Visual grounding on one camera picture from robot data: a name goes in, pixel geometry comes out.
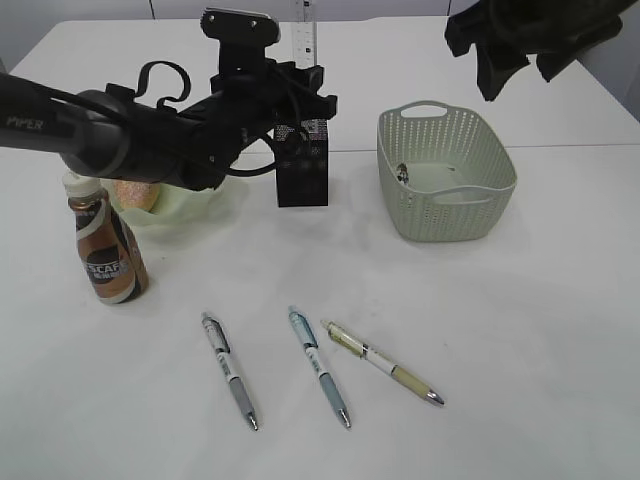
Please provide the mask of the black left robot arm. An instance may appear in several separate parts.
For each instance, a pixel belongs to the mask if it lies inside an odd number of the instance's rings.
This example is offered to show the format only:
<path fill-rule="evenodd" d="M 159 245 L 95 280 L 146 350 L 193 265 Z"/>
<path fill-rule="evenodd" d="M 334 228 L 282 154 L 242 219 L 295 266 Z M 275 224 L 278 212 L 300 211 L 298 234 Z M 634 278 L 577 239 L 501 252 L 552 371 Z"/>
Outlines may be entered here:
<path fill-rule="evenodd" d="M 321 66 L 298 69 L 269 59 L 261 75 L 236 70 L 213 76 L 210 96 L 178 112 L 139 104 L 133 90 L 116 84 L 70 94 L 3 74 L 1 144 L 57 153 L 82 176 L 216 189 L 228 176 L 274 169 L 232 165 L 257 141 L 278 154 L 268 135 L 275 127 L 297 130 L 306 120 L 336 115 L 336 96 L 319 93 L 323 80 Z"/>

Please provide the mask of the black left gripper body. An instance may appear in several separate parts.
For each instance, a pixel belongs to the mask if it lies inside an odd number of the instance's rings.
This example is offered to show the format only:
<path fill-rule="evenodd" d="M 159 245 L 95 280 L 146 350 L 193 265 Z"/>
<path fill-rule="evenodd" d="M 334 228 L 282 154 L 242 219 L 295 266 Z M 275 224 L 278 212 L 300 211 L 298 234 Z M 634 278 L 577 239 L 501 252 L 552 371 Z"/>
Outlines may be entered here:
<path fill-rule="evenodd" d="M 279 156 L 282 148 L 269 136 L 279 125 L 294 130 L 299 146 L 304 121 L 332 119 L 338 97 L 319 93 L 323 77 L 321 66 L 298 69 L 269 61 L 262 77 L 214 76 L 211 94 L 182 111 L 156 106 L 144 121 L 144 181 L 202 191 L 218 188 L 228 176 L 270 172 L 273 163 L 245 171 L 232 164 L 258 141 Z"/>

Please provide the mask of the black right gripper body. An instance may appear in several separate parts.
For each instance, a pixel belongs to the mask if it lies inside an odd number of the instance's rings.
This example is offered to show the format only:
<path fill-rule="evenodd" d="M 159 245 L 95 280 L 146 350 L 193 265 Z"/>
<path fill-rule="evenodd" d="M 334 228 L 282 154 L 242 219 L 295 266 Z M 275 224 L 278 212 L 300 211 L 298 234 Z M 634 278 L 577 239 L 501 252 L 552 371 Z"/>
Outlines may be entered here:
<path fill-rule="evenodd" d="M 455 56 L 473 43 L 526 54 L 583 50 L 622 29 L 621 1 L 478 1 L 451 16 L 444 37 Z"/>

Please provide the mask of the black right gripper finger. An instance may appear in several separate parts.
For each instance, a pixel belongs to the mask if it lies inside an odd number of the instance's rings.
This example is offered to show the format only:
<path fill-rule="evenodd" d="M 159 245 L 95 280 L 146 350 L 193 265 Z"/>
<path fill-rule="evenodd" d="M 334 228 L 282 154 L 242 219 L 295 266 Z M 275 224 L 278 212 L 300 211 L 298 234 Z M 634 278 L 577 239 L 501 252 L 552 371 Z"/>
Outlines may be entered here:
<path fill-rule="evenodd" d="M 579 49 L 540 51 L 536 55 L 536 67 L 542 78 L 550 83 L 580 55 Z"/>
<path fill-rule="evenodd" d="M 528 58 L 508 44 L 477 44 L 477 86 L 485 101 L 494 101 L 507 81 L 530 65 Z"/>

